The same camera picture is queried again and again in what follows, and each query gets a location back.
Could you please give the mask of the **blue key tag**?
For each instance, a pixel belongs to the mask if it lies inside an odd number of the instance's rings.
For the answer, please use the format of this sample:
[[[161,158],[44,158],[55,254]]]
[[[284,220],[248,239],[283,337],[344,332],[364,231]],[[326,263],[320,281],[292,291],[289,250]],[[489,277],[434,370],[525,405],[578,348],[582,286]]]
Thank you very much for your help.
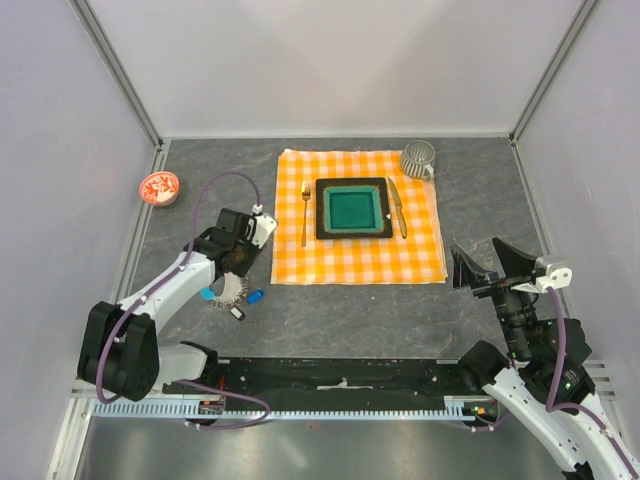
[[[264,297],[264,291],[261,289],[255,290],[247,296],[247,303],[253,305],[260,301]]]

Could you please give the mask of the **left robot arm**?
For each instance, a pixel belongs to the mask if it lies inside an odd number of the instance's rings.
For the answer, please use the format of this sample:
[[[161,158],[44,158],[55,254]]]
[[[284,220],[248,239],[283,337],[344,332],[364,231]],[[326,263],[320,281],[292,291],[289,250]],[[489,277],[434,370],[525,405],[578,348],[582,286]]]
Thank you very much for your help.
[[[224,208],[214,226],[195,236],[176,260],[135,294],[116,303],[94,305],[79,355],[77,375],[109,404],[120,398],[139,401],[155,387],[185,382],[208,393],[219,382],[213,350],[193,342],[170,347],[158,343],[168,321],[202,289],[224,282],[222,298],[233,304],[245,291],[245,279],[275,232],[272,216]]]

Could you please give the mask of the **black yellow key tag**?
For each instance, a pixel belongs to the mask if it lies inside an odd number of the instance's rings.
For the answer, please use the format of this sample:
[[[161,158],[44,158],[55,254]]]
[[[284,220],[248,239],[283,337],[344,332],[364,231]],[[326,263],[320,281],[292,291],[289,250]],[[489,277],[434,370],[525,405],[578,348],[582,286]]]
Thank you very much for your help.
[[[238,308],[237,306],[233,306],[230,310],[229,313],[237,320],[237,321],[243,321],[245,319],[245,313]]]

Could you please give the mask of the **large keyring organiser with rings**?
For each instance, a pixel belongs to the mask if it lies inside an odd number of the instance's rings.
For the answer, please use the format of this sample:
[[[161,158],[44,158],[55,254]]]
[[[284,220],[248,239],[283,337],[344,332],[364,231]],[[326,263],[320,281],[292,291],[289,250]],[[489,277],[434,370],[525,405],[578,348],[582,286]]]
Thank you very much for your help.
[[[214,307],[231,311],[246,301],[249,293],[249,280],[233,273],[226,273],[212,285],[200,290],[200,297],[212,302]]]

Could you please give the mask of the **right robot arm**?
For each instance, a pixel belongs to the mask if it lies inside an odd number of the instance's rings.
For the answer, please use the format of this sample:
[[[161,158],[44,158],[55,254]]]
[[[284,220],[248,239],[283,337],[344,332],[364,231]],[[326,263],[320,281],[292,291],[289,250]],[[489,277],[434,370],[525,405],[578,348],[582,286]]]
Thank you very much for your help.
[[[567,479],[636,479],[639,462],[609,419],[584,363],[591,354],[579,320],[558,292],[573,272],[558,256],[535,257],[492,240],[503,271],[451,247],[455,288],[492,301],[508,349],[477,342],[459,361],[458,381],[484,392],[545,447]]]

